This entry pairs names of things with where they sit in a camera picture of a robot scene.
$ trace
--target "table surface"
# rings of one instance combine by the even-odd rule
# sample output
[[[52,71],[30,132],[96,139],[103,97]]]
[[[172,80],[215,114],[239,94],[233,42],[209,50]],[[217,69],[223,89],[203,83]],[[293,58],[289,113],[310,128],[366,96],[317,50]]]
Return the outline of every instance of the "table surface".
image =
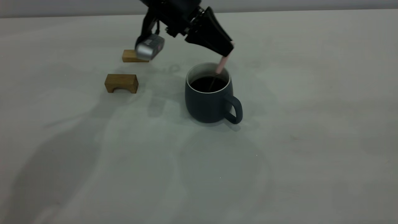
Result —
[[[398,10],[217,18],[235,126],[185,108],[214,52],[163,30],[154,61],[122,62],[143,16],[1,19],[2,224],[397,223]]]

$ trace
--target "coffee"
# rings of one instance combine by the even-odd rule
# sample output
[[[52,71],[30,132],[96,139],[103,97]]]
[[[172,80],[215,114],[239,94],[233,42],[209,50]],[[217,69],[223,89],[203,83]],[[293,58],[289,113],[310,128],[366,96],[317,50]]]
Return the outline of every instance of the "coffee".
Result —
[[[207,76],[193,81],[191,87],[199,92],[216,92],[227,85],[227,82],[214,76]]]

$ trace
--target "dark gray mug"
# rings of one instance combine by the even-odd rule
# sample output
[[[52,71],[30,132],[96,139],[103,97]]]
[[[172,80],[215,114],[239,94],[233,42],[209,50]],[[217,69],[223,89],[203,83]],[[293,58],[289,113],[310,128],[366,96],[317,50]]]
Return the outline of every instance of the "dark gray mug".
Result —
[[[238,124],[243,119],[242,105],[234,97],[231,76],[226,69],[217,76],[226,83],[221,90],[200,92],[191,87],[194,81],[214,74],[217,66],[215,63],[204,63],[188,72],[185,83],[185,104],[191,116],[200,122],[214,123],[225,118],[233,124]],[[232,107],[235,108],[236,117],[230,113]]]

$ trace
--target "wall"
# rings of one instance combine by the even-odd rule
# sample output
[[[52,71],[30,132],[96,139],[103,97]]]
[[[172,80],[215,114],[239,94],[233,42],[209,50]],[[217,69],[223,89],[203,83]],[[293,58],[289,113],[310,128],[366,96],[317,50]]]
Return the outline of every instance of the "wall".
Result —
[[[398,8],[398,0],[203,0],[216,12]],[[139,0],[0,0],[0,18],[144,14]]]

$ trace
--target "rectangular wooden block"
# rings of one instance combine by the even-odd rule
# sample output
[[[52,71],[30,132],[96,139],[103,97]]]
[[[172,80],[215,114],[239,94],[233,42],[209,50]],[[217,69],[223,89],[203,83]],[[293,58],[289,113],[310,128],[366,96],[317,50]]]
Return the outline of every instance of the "rectangular wooden block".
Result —
[[[137,93],[138,79],[136,75],[129,74],[108,74],[105,80],[106,90],[110,93],[117,88],[129,90],[131,93]]]
[[[146,60],[138,59],[135,50],[124,50],[122,59],[123,62],[149,62]]]

